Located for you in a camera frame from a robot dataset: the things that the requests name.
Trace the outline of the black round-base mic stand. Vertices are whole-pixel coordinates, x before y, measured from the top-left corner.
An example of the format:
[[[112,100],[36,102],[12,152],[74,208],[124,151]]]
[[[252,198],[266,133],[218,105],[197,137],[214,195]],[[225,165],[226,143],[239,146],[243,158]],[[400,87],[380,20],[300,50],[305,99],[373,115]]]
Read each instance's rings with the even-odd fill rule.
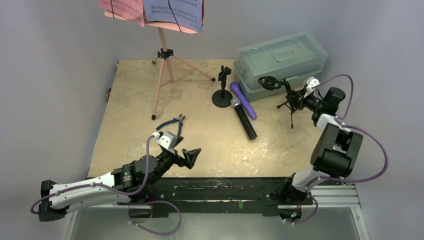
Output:
[[[230,106],[233,95],[230,91],[226,90],[227,76],[230,75],[232,69],[228,66],[222,65],[218,73],[218,81],[220,82],[221,89],[215,91],[212,95],[212,103],[219,108],[226,108]]]

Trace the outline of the silver condenser microphone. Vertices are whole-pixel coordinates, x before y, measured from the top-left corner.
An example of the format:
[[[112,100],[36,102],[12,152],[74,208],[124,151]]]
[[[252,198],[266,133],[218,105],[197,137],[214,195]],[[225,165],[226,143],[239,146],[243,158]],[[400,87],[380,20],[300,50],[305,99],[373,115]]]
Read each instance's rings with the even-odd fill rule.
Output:
[[[230,105],[235,110],[237,117],[239,118],[240,123],[241,123],[248,139],[249,140],[255,140],[257,138],[257,134],[256,134],[248,116],[246,115],[244,108],[242,107],[241,100],[237,97],[233,97],[230,101]]]

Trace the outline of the purple microphone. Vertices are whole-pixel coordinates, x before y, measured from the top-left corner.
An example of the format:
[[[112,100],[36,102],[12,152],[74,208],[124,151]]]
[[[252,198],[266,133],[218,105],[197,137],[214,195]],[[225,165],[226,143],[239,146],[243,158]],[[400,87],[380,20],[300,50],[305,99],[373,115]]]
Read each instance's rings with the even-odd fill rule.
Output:
[[[257,119],[257,114],[254,111],[253,107],[251,106],[250,102],[245,97],[244,93],[242,92],[241,86],[233,81],[229,85],[231,91],[235,93],[235,95],[239,98],[241,105],[244,107],[244,109],[247,111],[247,114],[252,120]]]

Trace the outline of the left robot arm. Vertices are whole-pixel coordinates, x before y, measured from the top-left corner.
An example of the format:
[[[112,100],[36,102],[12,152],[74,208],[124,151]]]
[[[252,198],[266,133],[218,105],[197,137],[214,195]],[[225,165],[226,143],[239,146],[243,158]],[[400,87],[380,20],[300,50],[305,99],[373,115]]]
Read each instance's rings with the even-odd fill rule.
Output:
[[[40,222],[51,222],[64,218],[68,213],[86,207],[107,203],[130,203],[138,205],[149,199],[148,186],[155,185],[174,165],[192,169],[201,153],[201,148],[182,149],[176,146],[183,140],[169,131],[154,132],[147,139],[147,144],[155,140],[161,152],[157,156],[149,153],[139,160],[124,164],[101,176],[74,183],[56,183],[44,180],[40,185],[40,199],[30,208],[30,212],[38,216]]]

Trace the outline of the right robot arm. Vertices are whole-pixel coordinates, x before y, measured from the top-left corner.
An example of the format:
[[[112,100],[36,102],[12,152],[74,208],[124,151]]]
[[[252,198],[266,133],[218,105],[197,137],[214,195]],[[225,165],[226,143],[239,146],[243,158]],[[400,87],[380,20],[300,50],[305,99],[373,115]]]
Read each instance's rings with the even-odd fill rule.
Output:
[[[303,109],[312,111],[313,124],[321,131],[311,154],[310,166],[293,173],[277,188],[284,202],[295,204],[303,201],[316,185],[331,178],[348,177],[355,166],[363,136],[336,121],[339,104],[346,97],[343,90],[331,87],[324,98],[320,98],[305,88],[294,90],[287,85],[285,89],[284,105],[292,114]]]

